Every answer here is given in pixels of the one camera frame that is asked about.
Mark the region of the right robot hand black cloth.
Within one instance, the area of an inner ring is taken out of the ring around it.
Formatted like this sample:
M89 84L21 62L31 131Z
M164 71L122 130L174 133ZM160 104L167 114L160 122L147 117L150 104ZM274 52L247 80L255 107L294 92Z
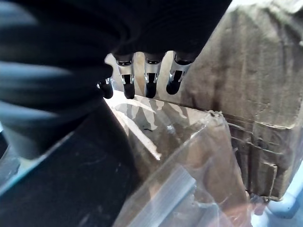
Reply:
M228 0L3 0L0 121L9 145L33 159L101 104L97 83L143 52L195 58Z

